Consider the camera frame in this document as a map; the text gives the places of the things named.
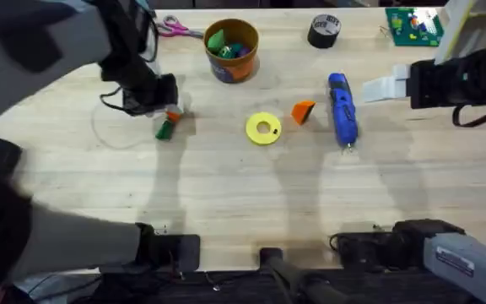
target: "brown cup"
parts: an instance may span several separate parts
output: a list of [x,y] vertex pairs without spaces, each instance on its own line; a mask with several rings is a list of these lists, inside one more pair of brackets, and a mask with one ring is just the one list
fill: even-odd
[[[209,37],[224,30],[226,45],[241,43],[251,51],[243,57],[226,59],[213,54],[208,49]],[[254,57],[258,49],[258,31],[249,23],[239,19],[223,19],[211,24],[203,37],[213,74],[222,82],[233,84],[242,81],[252,72]]]

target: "green circuit board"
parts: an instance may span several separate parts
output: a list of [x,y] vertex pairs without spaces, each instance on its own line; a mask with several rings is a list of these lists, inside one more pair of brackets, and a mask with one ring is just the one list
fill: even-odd
[[435,8],[386,8],[386,16],[396,46],[438,46],[444,35]]

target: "orange object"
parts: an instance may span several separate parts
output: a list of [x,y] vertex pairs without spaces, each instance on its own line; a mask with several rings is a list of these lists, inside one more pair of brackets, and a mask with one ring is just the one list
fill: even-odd
[[167,111],[166,115],[168,116],[168,119],[170,119],[170,121],[173,123],[179,122],[179,119],[181,118],[181,114],[170,111]]
[[311,100],[303,100],[295,104],[294,109],[292,109],[292,117],[295,122],[302,125],[306,122],[307,118],[311,114],[312,108],[316,103]]

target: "gray robot arm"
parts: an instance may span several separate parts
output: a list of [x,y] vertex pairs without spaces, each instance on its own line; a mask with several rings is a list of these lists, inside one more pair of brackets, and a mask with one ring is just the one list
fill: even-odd
[[[93,62],[122,87],[119,110],[131,116],[176,103],[175,77],[156,75],[139,56],[144,38],[123,1],[0,0],[0,115]],[[142,11],[146,35],[153,14]]]
[[81,0],[0,1],[0,115],[111,44],[99,10]]

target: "white plastic part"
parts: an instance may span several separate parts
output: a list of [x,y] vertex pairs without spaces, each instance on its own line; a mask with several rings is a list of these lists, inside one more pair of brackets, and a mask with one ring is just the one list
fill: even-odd
[[406,80],[382,77],[363,84],[363,102],[406,97]]
[[363,84],[363,102],[406,97],[406,79],[409,77],[410,67],[406,64],[396,64],[393,66],[392,76]]

